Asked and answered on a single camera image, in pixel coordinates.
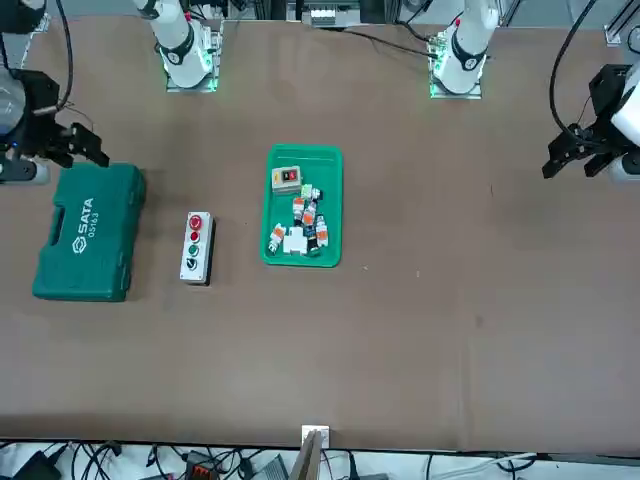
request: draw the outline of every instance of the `cable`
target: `cable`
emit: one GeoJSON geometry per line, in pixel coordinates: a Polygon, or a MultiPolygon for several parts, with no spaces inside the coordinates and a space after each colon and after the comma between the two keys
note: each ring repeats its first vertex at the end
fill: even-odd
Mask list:
{"type": "Polygon", "coordinates": [[[89,473],[91,472],[91,466],[94,463],[95,463],[95,465],[96,465],[96,467],[98,469],[98,471],[96,472],[96,478],[98,477],[98,474],[99,474],[102,477],[103,480],[110,480],[109,479],[109,475],[107,475],[107,473],[102,469],[102,465],[98,461],[98,457],[103,452],[108,454],[109,450],[112,449],[112,446],[110,444],[108,444],[108,443],[105,443],[103,445],[100,445],[100,447],[98,447],[97,450],[95,450],[93,448],[93,445],[91,445],[91,444],[88,444],[88,447],[91,450],[91,456],[89,457],[89,462],[87,462],[87,465],[84,467],[84,472],[82,473],[82,477],[80,477],[80,480],[88,480],[89,479],[89,473]]]}
{"type": "Polygon", "coordinates": [[[322,456],[324,457],[325,462],[327,462],[327,469],[329,470],[329,478],[331,478],[331,480],[334,480],[333,471],[331,470],[331,462],[329,461],[329,457],[327,457],[327,452],[322,450],[322,456]]]}
{"type": "Polygon", "coordinates": [[[397,43],[393,43],[393,42],[389,42],[387,40],[384,40],[382,38],[379,37],[374,37],[373,35],[368,35],[366,33],[362,33],[362,32],[356,32],[353,30],[342,30],[343,33],[349,33],[351,35],[356,35],[358,37],[362,37],[362,38],[368,38],[369,40],[372,40],[374,42],[379,42],[382,43],[384,45],[388,45],[390,47],[393,48],[397,48],[398,50],[402,50],[403,52],[409,52],[409,53],[415,53],[416,55],[422,55],[424,57],[429,57],[429,58],[433,58],[433,59],[437,59],[438,56],[435,53],[429,53],[429,52],[425,52],[422,50],[416,50],[413,48],[409,48],[409,47],[404,47],[402,45],[398,45],[397,43]]]}
{"type": "Polygon", "coordinates": [[[591,9],[593,8],[593,6],[597,1],[598,0],[589,0],[589,3],[587,3],[587,5],[584,7],[584,10],[582,10],[582,13],[580,14],[580,16],[577,18],[577,20],[571,27],[571,30],[569,30],[569,34],[567,35],[567,38],[565,38],[564,43],[562,44],[562,47],[560,47],[560,50],[558,51],[558,56],[556,57],[556,60],[553,63],[553,69],[551,70],[551,79],[549,81],[549,107],[551,108],[551,115],[553,116],[553,119],[558,124],[560,129],[564,133],[569,135],[569,137],[572,138],[576,143],[578,143],[579,145],[584,145],[589,147],[602,147],[604,146],[604,143],[586,140],[576,135],[574,132],[569,130],[569,128],[564,123],[562,123],[562,120],[560,120],[560,116],[558,115],[558,110],[556,108],[555,89],[556,89],[556,77],[558,75],[558,67],[560,66],[562,57],[567,51],[567,48],[569,48],[569,44],[571,43],[571,40],[573,40],[574,35],[578,31],[578,28],[580,28],[580,25],[582,25],[582,22],[584,21],[585,17],[589,14],[589,12],[591,11],[591,9]]]}
{"type": "Polygon", "coordinates": [[[75,105],[75,104],[73,102],[67,103],[67,105],[64,107],[64,110],[69,110],[71,112],[77,113],[78,115],[82,115],[90,123],[90,128],[91,128],[91,131],[93,132],[95,124],[93,123],[93,120],[91,119],[91,117],[86,113],[84,113],[83,111],[78,110],[77,108],[73,108],[70,105],[75,105]]]}
{"type": "Polygon", "coordinates": [[[93,477],[93,480],[98,480],[98,474],[100,474],[102,471],[104,471],[104,470],[102,470],[102,464],[104,463],[105,458],[107,458],[107,455],[109,455],[109,450],[104,452],[104,455],[102,455],[102,460],[100,460],[100,463],[98,464],[98,471],[96,472],[96,476],[93,477]]]}
{"type": "Polygon", "coordinates": [[[640,28],[640,25],[636,25],[631,30],[629,30],[629,35],[627,35],[627,47],[629,47],[629,50],[633,53],[640,55],[640,50],[636,50],[631,46],[631,35],[633,35],[633,32],[635,32],[638,28],[640,28]]]}
{"type": "Polygon", "coordinates": [[[49,113],[57,113],[62,110],[69,100],[69,96],[71,95],[71,88],[73,87],[73,49],[71,47],[71,33],[69,32],[69,22],[67,21],[67,16],[65,15],[64,8],[62,7],[62,1],[56,0],[56,5],[58,6],[58,11],[60,12],[60,18],[62,19],[64,39],[67,44],[67,87],[65,88],[62,98],[56,105],[34,111],[33,113],[36,116],[47,115],[49,113]]]}
{"type": "Polygon", "coordinates": [[[71,458],[71,479],[76,480],[76,459],[78,458],[78,451],[83,444],[79,443],[76,449],[73,452],[73,457],[71,458]]]}
{"type": "MultiPolygon", "coordinates": [[[[251,455],[249,455],[248,457],[245,457],[245,460],[251,460],[253,457],[255,457],[256,455],[260,454],[264,452],[264,448],[261,448],[260,450],[258,450],[257,452],[252,453],[251,455]]],[[[235,473],[240,469],[240,465],[238,465],[236,468],[234,468],[233,470],[231,470],[229,472],[229,475],[227,475],[226,477],[224,477],[223,480],[229,480],[231,477],[233,477],[235,475],[235,473]]]]}
{"type": "Polygon", "coordinates": [[[353,456],[351,450],[347,450],[347,453],[349,454],[349,480],[360,480],[356,466],[356,458],[353,456]]]}
{"type": "Polygon", "coordinates": [[[508,462],[509,460],[528,459],[529,457],[536,457],[536,456],[537,456],[536,453],[520,453],[518,455],[511,455],[504,458],[492,458],[490,460],[487,460],[486,462],[479,463],[470,468],[461,468],[458,470],[452,470],[450,472],[441,473],[439,475],[434,475],[432,477],[432,480],[445,480],[448,478],[455,478],[463,475],[472,475],[472,474],[480,473],[486,470],[487,468],[489,468],[491,465],[495,465],[499,462],[508,462]]]}
{"type": "Polygon", "coordinates": [[[536,463],[536,459],[535,458],[532,458],[531,460],[527,461],[526,463],[523,463],[522,465],[518,465],[517,467],[513,466],[513,462],[511,460],[509,460],[509,467],[508,468],[507,467],[503,467],[502,465],[500,465],[500,463],[496,463],[496,465],[503,472],[515,474],[516,472],[521,472],[522,470],[526,470],[527,468],[529,468],[534,463],[536,463]]]}
{"type": "Polygon", "coordinates": [[[429,455],[429,461],[427,462],[427,470],[424,474],[424,480],[429,480],[429,473],[431,473],[431,462],[433,461],[433,455],[429,455]]]}

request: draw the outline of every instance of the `electrical connector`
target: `electrical connector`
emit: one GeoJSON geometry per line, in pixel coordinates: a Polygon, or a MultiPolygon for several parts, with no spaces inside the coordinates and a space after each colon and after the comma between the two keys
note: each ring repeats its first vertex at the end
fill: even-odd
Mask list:
{"type": "Polygon", "coordinates": [[[305,200],[322,200],[322,190],[319,188],[313,188],[313,185],[307,183],[302,186],[300,190],[300,195],[305,200]]]}
{"type": "Polygon", "coordinates": [[[318,202],[316,202],[315,200],[311,200],[307,208],[304,210],[304,213],[302,214],[303,225],[307,227],[310,225],[313,225],[313,222],[316,219],[317,210],[318,210],[318,202]]]}
{"type": "Polygon", "coordinates": [[[281,224],[277,224],[273,227],[273,231],[271,232],[271,237],[269,240],[269,253],[271,255],[275,255],[278,251],[278,247],[280,247],[280,243],[282,243],[282,239],[284,238],[285,230],[281,224]]]}
{"type": "Polygon", "coordinates": [[[324,215],[318,215],[316,219],[316,238],[319,247],[329,246],[329,229],[324,221],[324,215]]]}
{"type": "Polygon", "coordinates": [[[304,213],[304,198],[296,197],[293,199],[293,226],[302,226],[302,214],[304,213]]]}

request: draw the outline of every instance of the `brown table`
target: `brown table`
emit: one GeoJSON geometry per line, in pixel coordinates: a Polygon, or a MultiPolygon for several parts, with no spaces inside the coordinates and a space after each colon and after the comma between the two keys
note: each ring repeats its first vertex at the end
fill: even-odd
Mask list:
{"type": "MultiPolygon", "coordinates": [[[[55,303],[31,296],[55,181],[0,189],[1,433],[296,445],[301,424],[321,423],[354,448],[635,449],[640,189],[577,164],[542,178],[565,34],[500,30],[484,99],[431,101],[423,58],[229,24],[220,90],[205,96],[165,93],[140,20],[74,21],[72,100],[114,161],[145,169],[148,202],[129,300],[55,303]],[[343,151],[335,269],[259,258],[279,142],[343,151]],[[196,209],[218,221],[204,289],[178,280],[196,209]]],[[[576,37],[565,121],[611,61],[600,32],[576,37]]],[[[30,66],[64,85],[59,26],[30,66]]]]}

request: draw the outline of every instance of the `toolbox handle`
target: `toolbox handle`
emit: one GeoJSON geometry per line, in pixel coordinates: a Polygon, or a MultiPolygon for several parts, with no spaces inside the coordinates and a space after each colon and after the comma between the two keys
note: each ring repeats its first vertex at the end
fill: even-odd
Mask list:
{"type": "Polygon", "coordinates": [[[51,222],[51,230],[49,231],[49,245],[51,246],[55,245],[58,243],[58,240],[60,240],[64,210],[64,207],[55,207],[53,209],[53,220],[51,222]]]}

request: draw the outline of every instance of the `white component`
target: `white component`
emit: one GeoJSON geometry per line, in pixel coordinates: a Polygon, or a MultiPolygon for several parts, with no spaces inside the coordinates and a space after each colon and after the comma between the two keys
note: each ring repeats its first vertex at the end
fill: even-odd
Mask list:
{"type": "Polygon", "coordinates": [[[213,223],[214,220],[208,212],[189,212],[187,215],[184,246],[182,247],[182,258],[180,260],[180,280],[183,282],[192,285],[205,285],[208,283],[213,223]],[[194,229],[191,225],[197,217],[200,218],[200,226],[194,229]],[[193,232],[199,234],[195,242],[191,240],[193,232]],[[190,247],[194,247],[191,253],[189,252],[190,247]]]}
{"type": "Polygon", "coordinates": [[[611,123],[636,145],[640,146],[640,62],[627,74],[622,100],[611,123]]]}
{"type": "Polygon", "coordinates": [[[324,215],[318,215],[316,221],[316,239],[318,240],[319,247],[329,246],[329,229],[324,221],[324,215]]]}
{"type": "Polygon", "coordinates": [[[300,167],[279,167],[271,170],[271,189],[274,193],[298,192],[301,186],[300,167]]]}
{"type": "Polygon", "coordinates": [[[454,22],[445,30],[447,51],[434,71],[444,88],[461,95],[478,83],[487,56],[477,57],[487,49],[499,21],[496,0],[465,0],[459,26],[454,22]]]}
{"type": "Polygon", "coordinates": [[[278,247],[280,243],[282,243],[282,239],[284,238],[285,229],[281,224],[277,224],[273,227],[273,231],[271,232],[271,236],[269,238],[269,251],[272,255],[278,251],[278,247]]]}
{"type": "Polygon", "coordinates": [[[285,235],[282,242],[282,251],[284,253],[307,254],[307,237],[304,236],[302,227],[290,227],[289,234],[285,235]]]}
{"type": "Polygon", "coordinates": [[[311,432],[320,432],[322,436],[322,449],[329,448],[329,426],[328,425],[302,425],[302,442],[304,444],[305,439],[311,432]]]}
{"type": "MultiPolygon", "coordinates": [[[[147,5],[147,0],[133,0],[139,10],[147,5]]],[[[207,50],[211,48],[211,29],[197,20],[190,23],[184,16],[179,0],[159,0],[153,5],[157,18],[149,20],[153,33],[161,47],[173,50],[188,41],[193,30],[191,48],[182,56],[160,49],[164,67],[171,80],[181,88],[191,88],[213,70],[207,50]]]]}
{"type": "Polygon", "coordinates": [[[313,188],[313,185],[307,183],[302,186],[300,196],[305,200],[322,200],[322,190],[313,188]]]}
{"type": "Polygon", "coordinates": [[[302,214],[304,213],[304,198],[296,197],[293,199],[293,221],[296,225],[302,223],[302,214]]]}

